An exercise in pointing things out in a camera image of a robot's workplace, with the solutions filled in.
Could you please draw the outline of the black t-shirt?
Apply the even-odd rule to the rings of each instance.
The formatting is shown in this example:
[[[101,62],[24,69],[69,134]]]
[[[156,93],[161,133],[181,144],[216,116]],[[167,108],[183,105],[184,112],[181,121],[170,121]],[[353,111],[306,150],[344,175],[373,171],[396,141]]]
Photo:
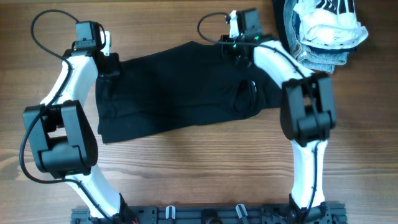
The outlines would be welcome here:
[[[104,143],[246,119],[281,104],[275,81],[253,63],[197,42],[118,63],[96,81]]]

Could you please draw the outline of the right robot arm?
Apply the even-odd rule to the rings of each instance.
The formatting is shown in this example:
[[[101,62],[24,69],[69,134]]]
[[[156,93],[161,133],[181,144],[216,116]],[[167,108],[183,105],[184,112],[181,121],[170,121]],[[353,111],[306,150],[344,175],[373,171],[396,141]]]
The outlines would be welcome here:
[[[299,64],[281,41],[262,34],[257,10],[225,16],[229,36],[222,42],[239,59],[247,57],[282,90],[280,125],[294,154],[289,222],[311,223],[329,214],[323,194],[323,159],[336,114],[331,78]]]

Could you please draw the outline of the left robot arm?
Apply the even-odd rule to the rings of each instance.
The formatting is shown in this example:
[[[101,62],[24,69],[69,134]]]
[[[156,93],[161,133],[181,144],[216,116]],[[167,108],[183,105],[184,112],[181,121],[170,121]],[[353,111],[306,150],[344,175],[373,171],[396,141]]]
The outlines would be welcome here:
[[[114,63],[106,33],[93,21],[77,21],[75,28],[77,40],[60,56],[62,71],[55,85],[38,105],[23,112],[26,133],[20,166],[30,180],[47,183],[25,166],[24,151],[30,146],[38,170],[53,177],[50,184],[68,184],[86,203],[89,222],[137,223],[123,196],[97,165],[98,145],[83,111],[92,84]]]

